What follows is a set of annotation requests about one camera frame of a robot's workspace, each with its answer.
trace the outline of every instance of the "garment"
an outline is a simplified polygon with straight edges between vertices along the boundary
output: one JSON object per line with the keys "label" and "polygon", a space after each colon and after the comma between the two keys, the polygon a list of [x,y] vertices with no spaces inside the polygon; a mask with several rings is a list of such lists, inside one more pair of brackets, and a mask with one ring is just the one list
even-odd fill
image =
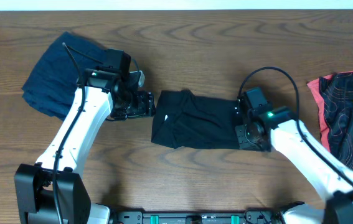
{"label": "garment", "polygon": [[162,91],[151,142],[174,149],[238,149],[236,106],[236,100],[194,96],[189,90]]}
{"label": "garment", "polygon": [[[314,83],[318,83],[318,94],[313,88]],[[353,170],[353,72],[320,78],[308,83],[308,86],[320,110],[322,144],[327,145],[324,142],[324,135],[327,134],[331,154]]]}
{"label": "garment", "polygon": [[[95,59],[103,61],[105,58],[105,51],[95,44],[65,32],[39,59],[22,87],[22,97],[36,110],[61,120],[65,119],[71,108],[78,78],[78,72],[65,51],[63,42]],[[88,58],[71,53],[82,73],[86,68],[95,68],[98,65]]]}

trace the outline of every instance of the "pink trim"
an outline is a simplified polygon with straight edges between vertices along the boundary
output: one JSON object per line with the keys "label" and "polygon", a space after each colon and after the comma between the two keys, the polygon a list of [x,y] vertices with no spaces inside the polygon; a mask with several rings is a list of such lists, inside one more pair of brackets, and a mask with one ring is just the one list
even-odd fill
{"label": "pink trim", "polygon": [[[326,79],[331,79],[332,75],[327,75],[323,78]],[[319,123],[320,123],[320,133],[321,133],[321,144],[328,150],[330,151],[330,144],[328,142],[328,134],[330,132],[330,129],[328,125],[326,124],[326,120],[324,119],[324,99],[320,95],[320,90],[319,90],[319,79],[315,79],[308,84],[306,84],[309,89],[312,92],[313,98],[316,102],[316,104],[319,107]]]}

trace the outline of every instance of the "white wall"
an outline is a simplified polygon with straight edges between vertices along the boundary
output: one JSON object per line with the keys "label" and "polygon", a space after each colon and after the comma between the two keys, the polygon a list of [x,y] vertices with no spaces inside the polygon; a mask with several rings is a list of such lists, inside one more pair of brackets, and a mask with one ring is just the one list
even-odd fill
{"label": "white wall", "polygon": [[0,11],[353,9],[353,0],[0,0]]}

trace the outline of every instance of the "tabletop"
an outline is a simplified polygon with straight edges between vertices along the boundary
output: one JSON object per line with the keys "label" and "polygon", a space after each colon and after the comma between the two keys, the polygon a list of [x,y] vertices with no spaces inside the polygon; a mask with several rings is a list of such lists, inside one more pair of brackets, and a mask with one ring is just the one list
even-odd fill
{"label": "tabletop", "polygon": [[[298,85],[301,119],[319,139],[318,108],[308,81],[353,70],[353,11],[78,11],[0,12],[0,223],[19,223],[14,174],[34,164],[62,122],[32,109],[21,86],[63,32],[125,50],[146,74],[145,89],[190,89],[236,99],[243,79],[277,66]],[[276,106],[294,109],[289,80],[261,72]],[[104,123],[83,182],[92,202],[119,210],[244,210],[297,200],[324,204],[278,152],[170,149],[151,143],[152,118]]]}

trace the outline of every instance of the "white arm segment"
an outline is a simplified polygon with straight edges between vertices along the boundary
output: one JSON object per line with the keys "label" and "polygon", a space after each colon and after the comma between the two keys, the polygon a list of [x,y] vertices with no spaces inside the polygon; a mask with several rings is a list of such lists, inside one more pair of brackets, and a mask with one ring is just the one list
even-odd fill
{"label": "white arm segment", "polygon": [[[62,150],[62,157],[59,160],[59,170],[64,170],[65,167],[73,169],[72,172],[78,173],[82,178],[83,168],[90,148],[95,140],[97,131],[105,118],[110,115],[113,108],[113,100],[111,93],[104,93],[101,88],[85,87],[85,106],[84,111],[78,118],[70,135],[68,136],[64,148]],[[65,118],[63,125],[60,127],[56,137],[46,149],[46,151],[39,156],[36,163],[41,162],[42,167],[46,169],[53,169],[55,153],[59,149],[59,145],[71,125],[78,108],[81,105],[82,89],[78,88],[75,91],[75,98],[72,107]]]}
{"label": "white arm segment", "polygon": [[[350,180],[353,181],[353,170],[339,162],[330,154],[299,121],[301,130],[306,139],[320,152],[331,164],[334,164]],[[325,162],[323,162],[302,140],[296,128],[296,121],[289,120],[272,129],[270,133],[271,145],[286,156],[298,170],[307,178],[323,201],[331,198],[333,193],[344,193],[353,190],[345,180],[340,178]]]}

